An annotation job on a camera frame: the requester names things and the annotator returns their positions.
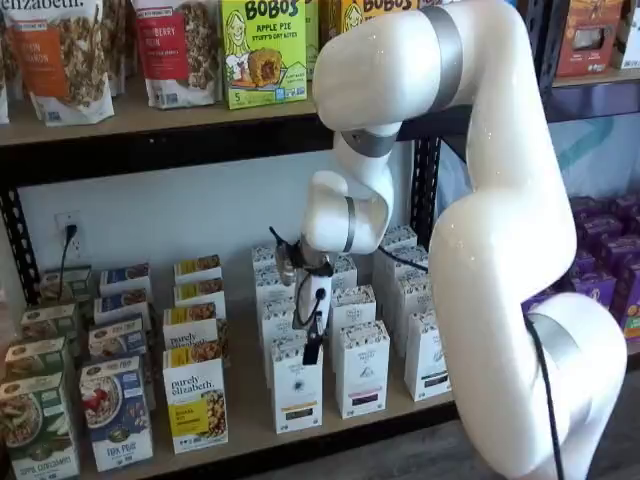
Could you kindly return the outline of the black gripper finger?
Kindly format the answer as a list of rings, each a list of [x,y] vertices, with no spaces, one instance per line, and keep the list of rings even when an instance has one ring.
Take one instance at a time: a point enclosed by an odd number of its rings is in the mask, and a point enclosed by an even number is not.
[[[310,327],[307,330],[307,340],[303,353],[303,364],[305,366],[315,365],[318,361],[320,347],[323,343],[324,324],[322,313],[313,314]]]

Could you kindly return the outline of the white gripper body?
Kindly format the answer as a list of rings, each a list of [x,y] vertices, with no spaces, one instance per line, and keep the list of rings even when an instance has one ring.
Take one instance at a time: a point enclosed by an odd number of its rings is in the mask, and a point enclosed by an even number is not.
[[[322,313],[324,330],[327,327],[331,305],[332,278],[312,275],[309,272],[297,274],[297,328],[308,330],[316,312]]]

